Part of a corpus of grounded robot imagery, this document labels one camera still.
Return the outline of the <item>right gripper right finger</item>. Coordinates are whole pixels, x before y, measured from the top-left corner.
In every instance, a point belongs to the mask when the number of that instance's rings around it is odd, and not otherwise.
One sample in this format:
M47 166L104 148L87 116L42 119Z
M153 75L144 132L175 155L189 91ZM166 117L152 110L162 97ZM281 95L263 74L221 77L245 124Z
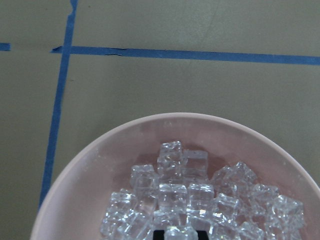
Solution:
M198 240L209 240L208 233L205 230L197 230Z

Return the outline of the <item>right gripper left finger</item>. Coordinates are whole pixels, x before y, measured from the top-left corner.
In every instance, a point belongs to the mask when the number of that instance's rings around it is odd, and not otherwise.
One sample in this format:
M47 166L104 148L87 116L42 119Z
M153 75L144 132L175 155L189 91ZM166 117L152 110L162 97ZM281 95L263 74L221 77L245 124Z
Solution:
M165 240L165 230L154 230L152 240Z

